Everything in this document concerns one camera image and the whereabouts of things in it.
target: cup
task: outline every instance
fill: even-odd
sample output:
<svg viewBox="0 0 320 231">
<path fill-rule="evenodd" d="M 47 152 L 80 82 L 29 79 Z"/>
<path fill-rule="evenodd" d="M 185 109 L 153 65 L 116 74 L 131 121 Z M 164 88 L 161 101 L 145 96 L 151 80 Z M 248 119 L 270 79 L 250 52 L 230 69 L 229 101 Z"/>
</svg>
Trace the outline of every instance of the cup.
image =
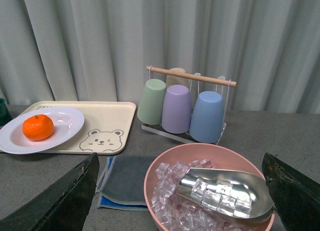
<svg viewBox="0 0 320 231">
<path fill-rule="evenodd" d="M 189 88 L 174 84 L 167 88 L 162 111 L 162 128 L 172 134 L 189 130 L 191 122 L 191 95 Z"/>
<path fill-rule="evenodd" d="M 137 110 L 140 121 L 147 125 L 161 124 L 166 89 L 166 83 L 160 79 L 149 79 L 145 83 Z"/>
<path fill-rule="evenodd" d="M 224 111 L 224 100 L 219 93 L 201 92 L 192 113 L 191 137 L 201 143 L 216 143 L 222 133 Z"/>
<path fill-rule="evenodd" d="M 9 123 L 11 120 L 12 117 L 6 106 L 6 100 L 4 98 L 0 98 L 0 126 Z"/>
<path fill-rule="evenodd" d="M 174 67 L 174 68 L 171 68 L 170 70 L 176 71 L 176 72 L 180 72 L 180 73 L 185 73 L 186 72 L 186 70 L 184 70 L 183 68 L 180 68 L 180 67 Z M 184 85 L 186 87 L 189 87 L 188 79 L 186 79 L 184 77 L 177 77 L 177 76 L 167 75 L 165 83 L 166 83 L 166 87 L 167 88 L 172 86 L 172 85 Z"/>
</svg>

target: beige tray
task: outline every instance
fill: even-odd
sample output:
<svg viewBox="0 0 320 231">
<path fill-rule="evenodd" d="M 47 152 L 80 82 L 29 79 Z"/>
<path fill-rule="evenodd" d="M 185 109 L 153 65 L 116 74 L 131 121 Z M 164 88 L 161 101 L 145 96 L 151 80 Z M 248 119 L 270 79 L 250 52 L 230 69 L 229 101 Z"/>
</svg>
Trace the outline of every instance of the beige tray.
<svg viewBox="0 0 320 231">
<path fill-rule="evenodd" d="M 127 142 L 136 105 L 132 102 L 41 101 L 29 111 L 52 106 L 68 106 L 80 110 L 84 125 L 70 140 L 42 153 L 115 155 Z"/>
</svg>

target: metal scoop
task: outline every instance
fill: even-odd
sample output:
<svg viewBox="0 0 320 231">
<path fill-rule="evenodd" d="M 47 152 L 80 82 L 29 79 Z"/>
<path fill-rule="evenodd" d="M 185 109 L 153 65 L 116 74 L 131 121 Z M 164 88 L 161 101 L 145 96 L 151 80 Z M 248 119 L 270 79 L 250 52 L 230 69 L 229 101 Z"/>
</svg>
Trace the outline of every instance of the metal scoop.
<svg viewBox="0 0 320 231">
<path fill-rule="evenodd" d="M 204 207 L 202 203 L 191 196 L 192 188 L 198 178 L 208 182 L 207 190 L 217 191 L 217 180 L 232 184 L 231 195 L 242 196 L 251 199 L 251 211 L 249 217 L 236 217 Z M 266 181 L 252 173 L 244 171 L 212 169 L 212 168 L 190 168 L 179 183 L 176 193 L 186 199 L 197 203 L 205 210 L 221 217 L 222 219 L 240 226 L 261 224 L 268 220 L 274 209 L 274 202 L 269 195 Z"/>
</svg>

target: orange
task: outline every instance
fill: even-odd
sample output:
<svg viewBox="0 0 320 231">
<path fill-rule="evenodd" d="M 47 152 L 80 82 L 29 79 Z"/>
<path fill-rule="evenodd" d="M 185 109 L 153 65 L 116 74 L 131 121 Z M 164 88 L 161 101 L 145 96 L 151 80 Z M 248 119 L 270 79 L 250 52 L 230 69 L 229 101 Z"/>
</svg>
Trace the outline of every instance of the orange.
<svg viewBox="0 0 320 231">
<path fill-rule="evenodd" d="M 45 114 L 29 117 L 22 124 L 24 136 L 32 141 L 45 140 L 54 133 L 54 130 L 54 122 Z"/>
</svg>

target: table surface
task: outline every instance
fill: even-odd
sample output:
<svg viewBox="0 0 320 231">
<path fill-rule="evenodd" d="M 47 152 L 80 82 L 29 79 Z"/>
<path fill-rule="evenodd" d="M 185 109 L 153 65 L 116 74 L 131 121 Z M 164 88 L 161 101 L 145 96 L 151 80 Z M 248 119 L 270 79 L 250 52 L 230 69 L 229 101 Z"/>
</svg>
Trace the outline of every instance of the table surface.
<svg viewBox="0 0 320 231">
<path fill-rule="evenodd" d="M 24 105 L 8 105 L 17 117 L 27 109 Z M 280 160 L 320 183 L 320 115 L 285 114 L 266 111 L 229 111 L 226 129 L 219 145 L 237 152 L 251 161 L 260 171 L 265 153 Z M 126 147 L 118 155 L 160 155 L 181 145 L 179 141 L 141 129 L 134 116 Z M 87 155 L 35 153 L 14 155 L 0 153 L 0 219 L 5 218 L 36 197 Z M 99 176 L 105 168 L 107 155 L 99 155 Z M 156 231 L 148 211 L 122 211 L 97 208 L 99 195 L 83 226 L 84 231 Z M 272 231 L 285 228 L 276 214 Z"/>
</svg>

